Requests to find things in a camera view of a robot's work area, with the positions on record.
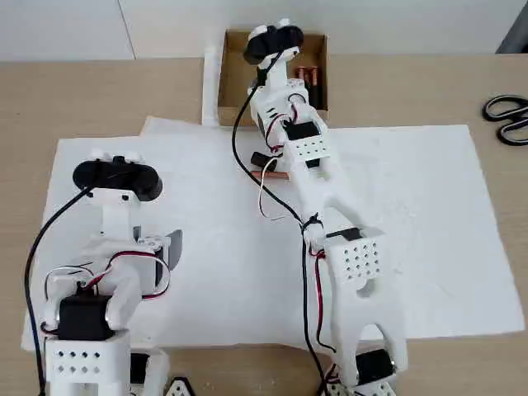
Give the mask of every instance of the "wooden table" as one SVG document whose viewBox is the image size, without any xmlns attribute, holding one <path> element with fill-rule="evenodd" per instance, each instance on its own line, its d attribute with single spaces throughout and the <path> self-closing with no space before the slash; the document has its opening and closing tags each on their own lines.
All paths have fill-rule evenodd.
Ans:
<svg viewBox="0 0 528 396">
<path fill-rule="evenodd" d="M 497 93 L 528 96 L 527 74 L 522 55 L 332 56 L 328 65 L 331 126 L 469 124 L 524 306 L 528 148 L 500 144 L 479 108 Z M 0 394 L 37 390 L 33 355 L 20 350 L 21 276 L 57 139 L 138 134 L 147 115 L 199 122 L 201 84 L 201 59 L 0 64 Z M 526 395 L 525 332 L 410 342 L 409 353 L 402 395 Z M 310 395 L 318 382 L 309 355 L 282 346 L 173 351 L 172 372 L 198 395 Z"/>
</svg>

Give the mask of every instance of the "scissors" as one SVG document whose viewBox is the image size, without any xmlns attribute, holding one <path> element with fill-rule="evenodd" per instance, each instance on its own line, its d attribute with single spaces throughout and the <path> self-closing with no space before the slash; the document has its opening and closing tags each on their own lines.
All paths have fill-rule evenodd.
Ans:
<svg viewBox="0 0 528 396">
<path fill-rule="evenodd" d="M 498 103 L 508 103 L 514 105 L 501 113 L 493 113 L 491 108 Z M 498 139 L 510 146 L 525 146 L 528 138 L 513 139 L 510 133 L 528 125 L 528 99 L 517 95 L 500 95 L 490 99 L 482 108 L 482 117 L 486 121 L 498 122 L 509 120 L 511 123 L 505 124 L 497 130 Z"/>
</svg>

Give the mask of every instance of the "white plastic bracket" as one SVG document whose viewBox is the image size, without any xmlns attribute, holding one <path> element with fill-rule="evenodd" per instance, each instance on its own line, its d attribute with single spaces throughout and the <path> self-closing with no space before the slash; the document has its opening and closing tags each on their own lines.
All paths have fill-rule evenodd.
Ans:
<svg viewBox="0 0 528 396">
<path fill-rule="evenodd" d="M 187 382 L 181 378 L 173 380 L 171 387 L 165 393 L 165 396 L 193 396 L 193 393 L 187 386 Z"/>
<path fill-rule="evenodd" d="M 51 396 L 81 394 L 83 384 L 97 384 L 99 394 L 123 396 L 130 387 L 130 335 L 117 332 L 106 341 L 66 341 L 46 344 L 46 378 Z"/>
</svg>

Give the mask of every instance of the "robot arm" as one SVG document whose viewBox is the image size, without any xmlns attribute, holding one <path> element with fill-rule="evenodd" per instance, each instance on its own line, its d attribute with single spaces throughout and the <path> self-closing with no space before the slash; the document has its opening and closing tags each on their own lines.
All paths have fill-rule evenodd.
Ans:
<svg viewBox="0 0 528 396">
<path fill-rule="evenodd" d="M 259 26 L 249 36 L 245 53 L 258 63 L 259 74 L 269 70 L 250 101 L 251 115 L 273 153 L 281 161 L 299 195 L 304 240 L 324 251 L 332 283 L 332 358 L 348 392 L 374 394 L 380 384 L 408 367 L 402 310 L 390 264 L 384 253 L 385 236 L 369 227 L 369 216 L 354 199 L 328 128 L 308 103 L 304 81 L 286 77 L 286 63 L 299 53 L 302 32 L 282 20 Z M 330 229 L 325 210 L 333 208 L 347 220 L 345 228 Z M 384 348 L 358 353 L 361 332 L 376 325 Z"/>
</svg>

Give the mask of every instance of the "wall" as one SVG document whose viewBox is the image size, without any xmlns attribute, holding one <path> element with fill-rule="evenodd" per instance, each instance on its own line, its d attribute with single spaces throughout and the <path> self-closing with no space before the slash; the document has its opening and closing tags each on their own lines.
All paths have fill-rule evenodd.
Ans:
<svg viewBox="0 0 528 396">
<path fill-rule="evenodd" d="M 201 56 L 288 16 L 332 53 L 494 53 L 526 0 L 0 0 L 0 59 Z"/>
</svg>

